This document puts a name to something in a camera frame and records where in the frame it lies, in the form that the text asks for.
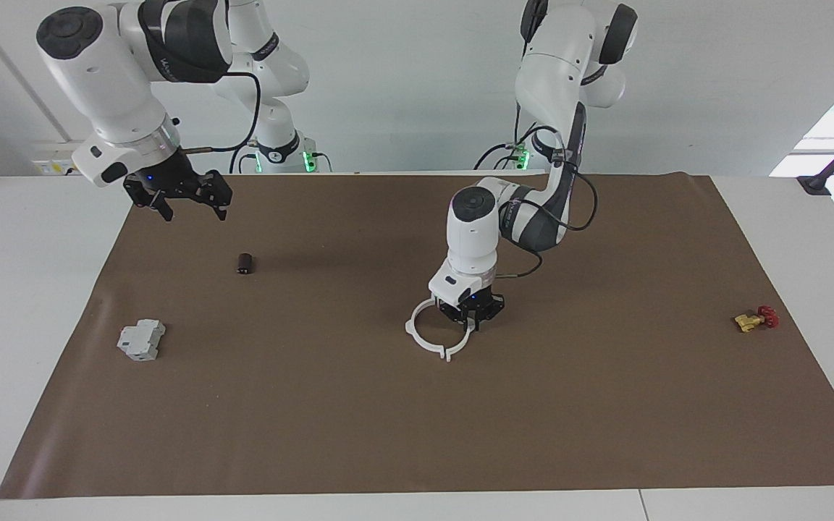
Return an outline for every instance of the small black cylinder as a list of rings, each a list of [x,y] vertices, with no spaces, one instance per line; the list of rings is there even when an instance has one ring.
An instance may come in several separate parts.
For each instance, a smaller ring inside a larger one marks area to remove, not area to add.
[[[241,253],[237,258],[237,272],[241,276],[248,276],[253,273],[253,256],[249,253]]]

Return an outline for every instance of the brown work surface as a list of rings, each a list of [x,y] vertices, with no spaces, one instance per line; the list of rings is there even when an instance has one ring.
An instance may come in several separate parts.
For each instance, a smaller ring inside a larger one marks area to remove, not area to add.
[[[0,498],[834,485],[834,392],[709,178],[594,180],[593,227],[497,281],[449,364],[404,323],[473,179],[239,177],[226,222],[130,212]],[[780,329],[739,333],[761,304]],[[156,362],[115,347],[143,318]]]

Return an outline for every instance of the red handwheel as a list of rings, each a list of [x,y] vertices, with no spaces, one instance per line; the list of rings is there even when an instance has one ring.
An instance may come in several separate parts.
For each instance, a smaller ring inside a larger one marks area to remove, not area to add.
[[[758,316],[764,318],[764,325],[767,326],[768,329],[774,329],[775,327],[780,326],[778,313],[770,306],[762,306],[758,308]]]

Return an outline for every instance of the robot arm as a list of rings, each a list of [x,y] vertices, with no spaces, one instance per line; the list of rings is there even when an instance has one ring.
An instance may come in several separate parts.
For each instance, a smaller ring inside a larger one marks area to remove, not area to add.
[[[226,0],[146,0],[67,7],[40,25],[47,68],[95,133],[73,153],[97,187],[125,179],[135,205],[172,220],[169,198],[209,205],[223,220],[232,192],[217,171],[199,175],[150,91],[152,80],[217,82],[232,49]]]
[[[608,76],[605,68],[632,46],[636,13],[605,0],[554,2],[551,7],[545,0],[530,0],[521,33],[527,47],[517,74],[517,101],[547,127],[534,132],[533,139],[552,167],[542,190],[489,177],[452,199],[449,253],[429,288],[437,307],[467,330],[504,307],[503,297],[491,292],[500,237],[539,254],[565,236],[586,131],[584,90],[590,87],[590,98],[599,106],[612,105],[622,95],[625,80]],[[603,73],[593,78],[599,70]],[[605,86],[598,87],[599,82]],[[545,139],[539,139],[540,133]]]
[[[215,83],[215,92],[244,106],[250,113],[257,109],[257,103],[261,104],[249,145],[257,149],[264,171],[312,171],[316,168],[312,157],[314,141],[295,129],[288,107],[276,99],[308,88],[308,64],[281,41],[259,0],[232,1],[229,27],[235,50],[231,72],[256,76],[262,96],[257,99],[252,85],[234,78]]]

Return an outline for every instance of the white table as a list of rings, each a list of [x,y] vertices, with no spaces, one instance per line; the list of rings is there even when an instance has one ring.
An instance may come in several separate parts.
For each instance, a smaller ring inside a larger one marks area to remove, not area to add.
[[[834,204],[790,179],[715,184],[834,386]],[[0,481],[129,205],[79,177],[0,178]],[[834,487],[0,501],[0,519],[80,518],[834,520]]]

